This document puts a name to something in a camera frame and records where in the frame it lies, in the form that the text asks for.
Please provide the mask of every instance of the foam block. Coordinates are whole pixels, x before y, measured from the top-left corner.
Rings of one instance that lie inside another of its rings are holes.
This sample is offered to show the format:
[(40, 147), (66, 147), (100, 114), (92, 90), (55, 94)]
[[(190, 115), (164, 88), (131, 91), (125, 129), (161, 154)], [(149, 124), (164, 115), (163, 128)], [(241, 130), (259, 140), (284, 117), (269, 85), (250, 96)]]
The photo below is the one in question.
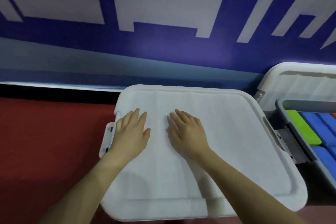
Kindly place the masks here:
[(323, 124), (320, 118), (313, 112), (300, 112), (302, 118), (313, 129), (325, 146), (336, 146), (336, 137)]
[(329, 128), (331, 133), (336, 136), (336, 119), (329, 113), (317, 113), (316, 115), (321, 119), (323, 124)]
[(321, 139), (317, 134), (309, 127), (307, 122), (301, 117), (301, 115), (295, 110), (286, 110), (293, 124), (298, 131), (303, 135), (303, 138), (309, 143), (309, 145), (320, 145)]
[(336, 160), (330, 155), (326, 148), (321, 146), (312, 146), (322, 164), (328, 169), (331, 176), (336, 180)]
[(336, 160), (336, 147), (327, 147), (327, 150), (329, 151), (330, 155)]

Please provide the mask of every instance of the red floor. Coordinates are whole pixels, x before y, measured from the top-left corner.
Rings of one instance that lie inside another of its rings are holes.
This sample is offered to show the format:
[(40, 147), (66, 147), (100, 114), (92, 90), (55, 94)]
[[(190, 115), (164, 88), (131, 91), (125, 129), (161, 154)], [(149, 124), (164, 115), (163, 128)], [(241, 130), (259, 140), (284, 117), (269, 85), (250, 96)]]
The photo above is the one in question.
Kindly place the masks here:
[[(0, 216), (2, 223), (37, 223), (99, 160), (114, 106), (0, 98)], [(335, 223), (336, 207), (306, 207), (308, 223)], [(238, 218), (159, 221), (225, 224)], [(101, 208), (93, 223), (115, 223)]]

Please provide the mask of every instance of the person's left hand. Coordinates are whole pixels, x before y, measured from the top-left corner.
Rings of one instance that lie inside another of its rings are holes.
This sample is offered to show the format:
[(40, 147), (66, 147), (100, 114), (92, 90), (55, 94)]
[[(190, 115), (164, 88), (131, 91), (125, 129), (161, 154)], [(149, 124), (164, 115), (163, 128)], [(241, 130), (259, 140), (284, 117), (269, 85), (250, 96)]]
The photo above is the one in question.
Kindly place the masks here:
[(119, 119), (115, 126), (109, 152), (116, 154), (124, 164), (128, 164), (146, 148), (150, 137), (151, 129), (147, 128), (144, 131), (147, 112), (144, 112), (138, 121), (139, 112), (139, 108), (129, 112)]

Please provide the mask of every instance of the forearm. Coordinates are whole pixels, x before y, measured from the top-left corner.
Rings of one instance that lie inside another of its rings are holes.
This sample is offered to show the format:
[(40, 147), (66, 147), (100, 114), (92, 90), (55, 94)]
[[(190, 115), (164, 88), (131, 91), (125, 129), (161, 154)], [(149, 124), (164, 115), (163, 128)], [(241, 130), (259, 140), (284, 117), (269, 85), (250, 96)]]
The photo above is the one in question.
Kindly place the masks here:
[(108, 152), (95, 167), (41, 218), (45, 223), (90, 223), (105, 192), (126, 165)]
[(212, 177), (244, 224), (305, 223), (212, 150), (197, 162)]

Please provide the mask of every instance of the hand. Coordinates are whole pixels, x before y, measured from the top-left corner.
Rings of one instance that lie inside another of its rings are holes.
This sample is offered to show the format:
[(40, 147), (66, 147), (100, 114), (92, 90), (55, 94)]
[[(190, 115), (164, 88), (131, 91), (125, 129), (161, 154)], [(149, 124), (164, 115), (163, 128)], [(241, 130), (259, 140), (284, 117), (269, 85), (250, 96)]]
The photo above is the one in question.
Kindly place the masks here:
[(138, 121), (140, 109), (131, 111), (117, 121), (115, 134), (109, 152), (118, 155), (118, 158), (127, 165), (137, 157), (147, 146), (151, 129), (144, 131), (147, 112), (144, 112)]
[(180, 154), (197, 161), (210, 147), (202, 123), (187, 112), (175, 109), (170, 113), (174, 124), (169, 124), (168, 135), (173, 148)]

